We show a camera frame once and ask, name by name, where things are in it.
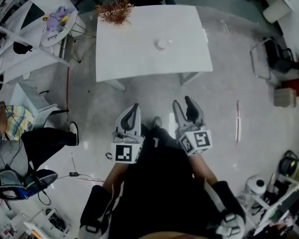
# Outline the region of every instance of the shoe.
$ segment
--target shoe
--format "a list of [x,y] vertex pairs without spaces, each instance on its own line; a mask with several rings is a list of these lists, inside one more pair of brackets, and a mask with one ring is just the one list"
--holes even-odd
[[152,128],[155,128],[155,127],[161,128],[162,126],[163,126],[163,122],[162,122],[162,120],[161,120],[161,117],[156,116],[156,117],[153,119],[153,122],[152,122]]
[[76,146],[79,145],[79,129],[76,123],[73,121],[70,123],[70,132],[74,133],[76,135]]

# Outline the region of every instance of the plaid cloth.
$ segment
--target plaid cloth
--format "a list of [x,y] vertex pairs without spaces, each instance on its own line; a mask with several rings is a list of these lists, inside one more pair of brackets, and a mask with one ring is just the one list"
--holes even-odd
[[6,134],[9,140],[19,140],[25,131],[30,131],[33,126],[34,117],[32,113],[22,106],[6,107],[7,128]]

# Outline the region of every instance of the person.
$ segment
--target person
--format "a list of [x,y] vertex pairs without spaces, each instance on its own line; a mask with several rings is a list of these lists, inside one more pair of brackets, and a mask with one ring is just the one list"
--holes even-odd
[[2,140],[7,128],[5,103],[0,102],[0,171],[10,167],[21,177],[36,171],[65,145],[79,144],[78,127],[70,123],[70,131],[44,127],[25,132],[20,140]]
[[[104,234],[108,227],[109,239],[221,238],[215,228],[224,214],[204,190],[205,181],[228,213],[245,219],[227,182],[217,180],[200,154],[187,156],[175,148],[176,140],[161,127],[160,117],[154,118],[151,130],[142,125],[146,138],[137,162],[115,163],[104,184],[92,188],[79,239],[100,238],[95,235],[99,230]],[[110,223],[104,218],[109,210]]]

